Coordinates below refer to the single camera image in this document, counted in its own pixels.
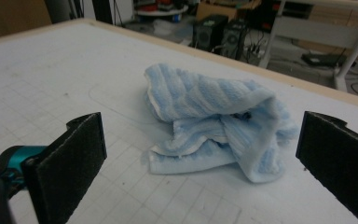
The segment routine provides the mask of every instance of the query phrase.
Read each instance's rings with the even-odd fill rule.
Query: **floor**
[[[173,23],[167,18],[145,18],[126,24],[127,29],[147,35],[163,38],[178,44],[189,45],[192,38],[193,23],[195,18],[185,15],[180,22]],[[250,54],[250,58],[241,57],[244,63],[258,64],[264,48],[269,40],[269,34],[251,30],[245,38],[245,47],[251,43],[258,42],[261,45],[258,54]],[[296,41],[286,38],[277,38],[274,41],[271,58],[267,69],[317,83],[329,88],[334,88],[333,73],[334,69],[329,67],[311,67],[304,63],[300,58],[303,53],[318,53],[303,49],[296,45]],[[358,95],[358,62],[346,75],[347,90],[351,94]]]

